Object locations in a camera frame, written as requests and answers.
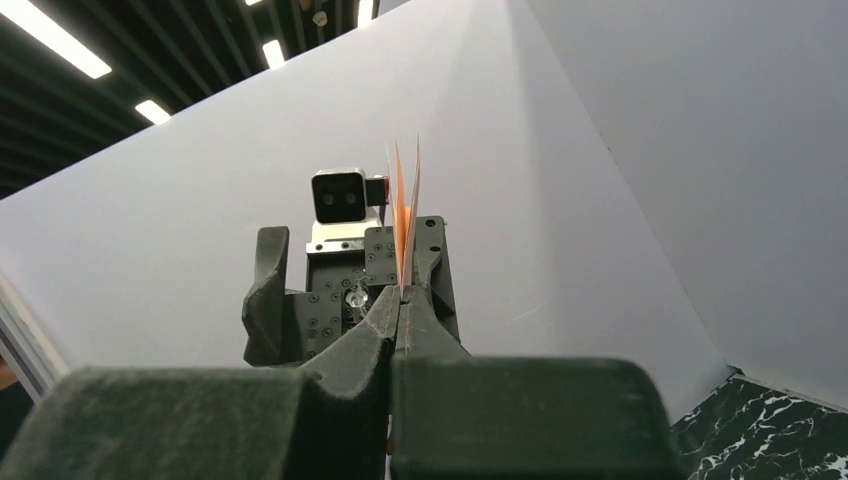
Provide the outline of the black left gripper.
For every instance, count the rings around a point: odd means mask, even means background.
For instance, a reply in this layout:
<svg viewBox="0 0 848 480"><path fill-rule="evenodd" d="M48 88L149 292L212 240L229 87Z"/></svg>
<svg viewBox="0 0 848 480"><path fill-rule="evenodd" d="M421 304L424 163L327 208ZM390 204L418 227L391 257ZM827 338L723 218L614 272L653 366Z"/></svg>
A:
<svg viewBox="0 0 848 480"><path fill-rule="evenodd" d="M394 260L393 228L380 221L321 224L306 244L305 290L286 292L290 230L263 227L257 232L254 281L243 301L248 338L243 358L251 366L281 364L284 305L284 362L306 362L327 349L367 314L395 271L373 268ZM437 320L460 340L445 221L417 219L413 259L416 285L430 297Z"/></svg>

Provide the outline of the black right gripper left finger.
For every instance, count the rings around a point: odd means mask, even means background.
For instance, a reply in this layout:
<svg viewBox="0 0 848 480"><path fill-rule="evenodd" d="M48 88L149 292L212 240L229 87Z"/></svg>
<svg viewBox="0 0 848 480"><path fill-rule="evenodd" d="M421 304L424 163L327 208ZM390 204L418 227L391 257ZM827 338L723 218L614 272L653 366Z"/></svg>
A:
<svg viewBox="0 0 848 480"><path fill-rule="evenodd" d="M380 479L401 293L296 368L87 368L25 421L5 479Z"/></svg>

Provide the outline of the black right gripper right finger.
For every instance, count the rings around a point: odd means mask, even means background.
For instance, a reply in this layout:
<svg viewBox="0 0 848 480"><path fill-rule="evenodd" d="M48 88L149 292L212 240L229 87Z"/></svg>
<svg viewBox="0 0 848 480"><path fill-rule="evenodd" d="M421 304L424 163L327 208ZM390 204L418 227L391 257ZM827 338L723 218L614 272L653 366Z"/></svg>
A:
<svg viewBox="0 0 848 480"><path fill-rule="evenodd" d="M680 479L668 414L622 359L473 356L419 287L391 362L395 479Z"/></svg>

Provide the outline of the peach lined letter paper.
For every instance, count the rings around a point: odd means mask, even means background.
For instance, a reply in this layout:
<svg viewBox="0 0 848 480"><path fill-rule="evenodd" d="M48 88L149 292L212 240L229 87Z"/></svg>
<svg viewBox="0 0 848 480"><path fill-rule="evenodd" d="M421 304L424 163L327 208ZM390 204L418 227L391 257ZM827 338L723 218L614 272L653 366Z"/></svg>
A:
<svg viewBox="0 0 848 480"><path fill-rule="evenodd" d="M397 285L400 292L404 293L413 283L413 259L421 183L420 138L416 138L414 172L410 180L410 191L406 188L403 157L398 141L394 142L392 153L387 150L387 159Z"/></svg>

